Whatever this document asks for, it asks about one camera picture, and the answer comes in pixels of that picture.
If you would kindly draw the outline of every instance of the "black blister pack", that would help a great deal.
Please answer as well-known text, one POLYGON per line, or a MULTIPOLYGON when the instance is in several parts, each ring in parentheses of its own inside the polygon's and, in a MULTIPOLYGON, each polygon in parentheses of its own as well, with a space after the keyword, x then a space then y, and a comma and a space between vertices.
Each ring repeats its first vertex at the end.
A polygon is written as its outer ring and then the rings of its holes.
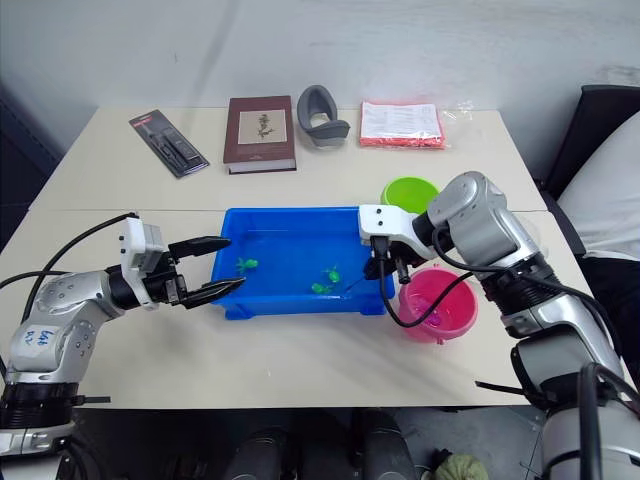
POLYGON ((136 117, 129 123, 176 178, 209 165, 159 110, 136 117))

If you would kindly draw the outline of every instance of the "green toy frog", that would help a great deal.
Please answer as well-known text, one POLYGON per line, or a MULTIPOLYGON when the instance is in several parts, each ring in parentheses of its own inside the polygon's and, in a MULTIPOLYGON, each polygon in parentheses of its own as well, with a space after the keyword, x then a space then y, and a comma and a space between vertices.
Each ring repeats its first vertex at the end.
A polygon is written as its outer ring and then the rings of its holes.
POLYGON ((340 283, 340 273, 338 273, 338 266, 334 265, 333 268, 325 270, 325 273, 329 276, 331 283, 340 283))
POLYGON ((330 285, 322 285, 320 283, 314 283, 311 285, 311 290, 313 293, 317 293, 319 295, 331 293, 332 287, 330 285))
POLYGON ((256 259, 247 258, 246 260, 243 260, 242 258, 238 258, 236 269, 239 273, 244 273, 247 270, 253 270, 254 268, 258 268, 258 261, 256 259))

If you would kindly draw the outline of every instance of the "white cushion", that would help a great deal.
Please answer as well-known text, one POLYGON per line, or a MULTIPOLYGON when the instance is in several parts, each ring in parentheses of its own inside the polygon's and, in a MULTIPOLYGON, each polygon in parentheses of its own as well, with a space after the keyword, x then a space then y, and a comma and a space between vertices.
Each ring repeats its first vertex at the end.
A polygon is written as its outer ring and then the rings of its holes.
POLYGON ((558 204, 587 255, 640 261, 640 112, 598 147, 558 204))

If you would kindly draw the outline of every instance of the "white label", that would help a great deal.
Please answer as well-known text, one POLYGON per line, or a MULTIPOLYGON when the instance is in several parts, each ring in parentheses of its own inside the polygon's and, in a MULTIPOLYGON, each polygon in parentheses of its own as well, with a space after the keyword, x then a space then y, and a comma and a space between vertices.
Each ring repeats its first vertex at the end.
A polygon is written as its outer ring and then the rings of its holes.
POLYGON ((431 103, 362 104, 362 138, 439 138, 438 113, 431 103))
POLYGON ((37 357, 56 343, 60 327, 52 325, 31 325, 22 337, 22 354, 26 357, 37 357))
POLYGON ((286 141, 287 120, 284 110, 240 112, 239 145, 286 141))

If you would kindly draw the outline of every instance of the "white table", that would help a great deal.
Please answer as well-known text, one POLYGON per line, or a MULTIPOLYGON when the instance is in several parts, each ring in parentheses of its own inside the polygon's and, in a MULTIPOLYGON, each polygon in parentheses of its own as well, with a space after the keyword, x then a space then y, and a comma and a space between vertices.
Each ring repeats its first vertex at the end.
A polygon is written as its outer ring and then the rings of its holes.
MULTIPOLYGON (((229 176, 221 163, 226 109, 161 109, 211 161, 176 180, 129 126, 152 108, 100 108, 0 255, 0 278, 40 269, 77 233, 117 213, 141 212, 166 243, 216 234, 229 207, 334 206, 376 202, 384 185, 418 175, 442 188, 479 170, 520 211, 561 281, 588 291, 562 234, 546 211, 495 111, 446 126, 451 148, 360 148, 359 114, 342 110, 353 131, 337 150, 318 151, 297 135, 297 172, 229 176)), ((71 250, 56 267, 102 269, 119 261, 118 229, 71 250)), ((209 280, 213 259, 180 265, 193 289, 209 280)), ((31 282, 0 291, 0 347, 6 356, 31 282)), ((473 381, 517 385, 495 305, 472 281, 478 320, 443 346, 410 341, 388 316, 356 314, 224 320, 219 307, 140 309, 105 325, 81 391, 113 397, 116 408, 500 405, 524 398, 478 389, 473 381)))
MULTIPOLYGON (((0 277, 41 268, 72 236, 118 213, 33 209, 0 255, 0 277)), ((166 243, 217 233, 224 218, 222 212, 203 211, 150 210, 142 215, 145 222, 161 226, 166 243)), ((588 291, 553 216, 518 216, 560 280, 588 291)), ((99 232, 56 267, 77 271, 117 263, 118 231, 99 232)), ((179 269, 194 288, 208 281, 212 262, 185 259, 179 269)), ((473 384, 476 379, 518 382, 509 360, 515 340, 505 333, 498 309, 484 299, 479 284, 471 285, 479 300, 477 322, 465 336, 443 346, 408 340, 388 316, 289 315, 230 322, 214 306, 132 310, 102 328, 80 390, 111 395, 112 408, 526 403, 520 396, 473 384)), ((5 355, 29 287, 25 281, 0 291, 5 355)))
POLYGON ((460 173, 479 170, 505 192, 512 210, 546 210, 496 111, 458 114, 455 123, 446 121, 448 150, 400 151, 361 148, 359 110, 341 110, 340 118, 352 125, 341 148, 319 151, 297 130, 297 172, 229 176, 222 165, 227 110, 162 108, 211 162, 197 174, 176 180, 128 123, 150 110, 100 108, 32 208, 227 210, 360 205, 376 203, 386 183, 399 176, 421 176, 442 188, 460 173))

